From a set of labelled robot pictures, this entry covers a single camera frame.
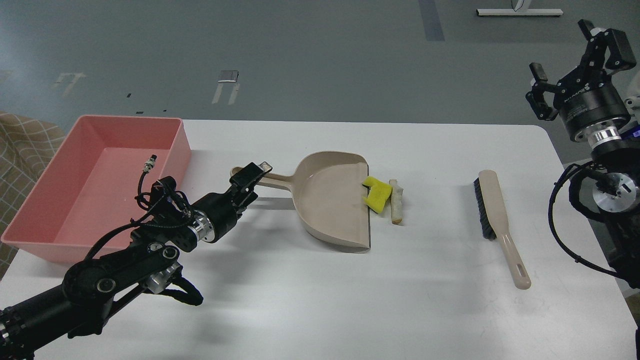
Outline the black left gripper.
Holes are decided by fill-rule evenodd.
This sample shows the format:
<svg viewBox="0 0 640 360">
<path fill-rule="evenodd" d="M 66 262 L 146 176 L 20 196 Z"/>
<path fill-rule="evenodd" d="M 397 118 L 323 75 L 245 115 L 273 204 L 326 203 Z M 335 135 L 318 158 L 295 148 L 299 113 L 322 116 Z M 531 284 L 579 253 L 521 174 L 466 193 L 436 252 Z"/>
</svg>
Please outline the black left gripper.
<svg viewBox="0 0 640 360">
<path fill-rule="evenodd" d="M 208 193 L 194 202 L 192 207 L 206 218 L 203 222 L 205 232 L 198 236 L 199 239 L 212 244 L 235 228 L 249 205 L 258 199 L 254 192 L 256 183 L 272 170 L 266 161 L 233 167 L 230 184 L 234 187 L 229 187 L 224 193 Z"/>
</svg>

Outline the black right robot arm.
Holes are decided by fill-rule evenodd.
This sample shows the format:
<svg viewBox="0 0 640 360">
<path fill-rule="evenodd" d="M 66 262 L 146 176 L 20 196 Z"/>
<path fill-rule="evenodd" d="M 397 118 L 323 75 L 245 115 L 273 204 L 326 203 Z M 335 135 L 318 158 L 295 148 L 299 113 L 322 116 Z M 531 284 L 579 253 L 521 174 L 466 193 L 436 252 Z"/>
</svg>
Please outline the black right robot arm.
<svg viewBox="0 0 640 360">
<path fill-rule="evenodd" d="M 612 77 L 635 68 L 637 61 L 624 31 L 578 21 L 586 48 L 578 66 L 556 82 L 539 63 L 531 63 L 531 89 L 526 100 L 535 116 L 560 119 L 570 141 L 587 142 L 591 160 L 570 164 L 554 184 L 548 221 L 554 225 L 554 203 L 569 185 L 572 207 L 585 218 L 605 225 L 613 243 L 604 269 L 559 241 L 578 264 L 613 276 L 631 289 L 639 287 L 639 96 L 622 98 Z"/>
</svg>

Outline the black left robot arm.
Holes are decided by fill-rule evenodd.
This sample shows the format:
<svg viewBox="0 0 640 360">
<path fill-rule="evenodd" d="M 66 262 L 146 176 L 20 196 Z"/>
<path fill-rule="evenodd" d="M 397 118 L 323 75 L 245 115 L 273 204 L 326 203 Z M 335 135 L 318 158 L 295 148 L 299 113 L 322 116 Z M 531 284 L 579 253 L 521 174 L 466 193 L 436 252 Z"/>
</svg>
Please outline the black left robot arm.
<svg viewBox="0 0 640 360">
<path fill-rule="evenodd" d="M 215 243 L 233 229 L 272 171 L 267 162 L 235 170 L 223 193 L 190 203 L 177 182 L 156 180 L 135 200 L 144 215 L 103 235 L 60 285 L 1 312 L 1 358 L 32 360 L 58 338 L 99 335 L 108 321 L 142 294 L 199 306 L 201 292 L 183 276 L 182 252 Z"/>
</svg>

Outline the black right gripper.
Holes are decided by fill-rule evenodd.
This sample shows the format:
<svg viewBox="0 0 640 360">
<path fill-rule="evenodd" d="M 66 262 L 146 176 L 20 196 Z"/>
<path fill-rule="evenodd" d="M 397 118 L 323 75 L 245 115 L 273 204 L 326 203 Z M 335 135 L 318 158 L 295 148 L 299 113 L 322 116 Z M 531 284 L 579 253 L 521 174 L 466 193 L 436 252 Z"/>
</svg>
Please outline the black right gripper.
<svg viewBox="0 0 640 360">
<path fill-rule="evenodd" d="M 577 24 L 587 41 L 578 66 L 553 82 L 542 64 L 530 63 L 532 82 L 525 99 L 537 119 L 559 118 L 569 139 L 583 142 L 592 126 L 621 129 L 630 122 L 631 114 L 611 78 L 635 68 L 637 59 L 623 30 L 595 27 L 586 19 Z"/>
</svg>

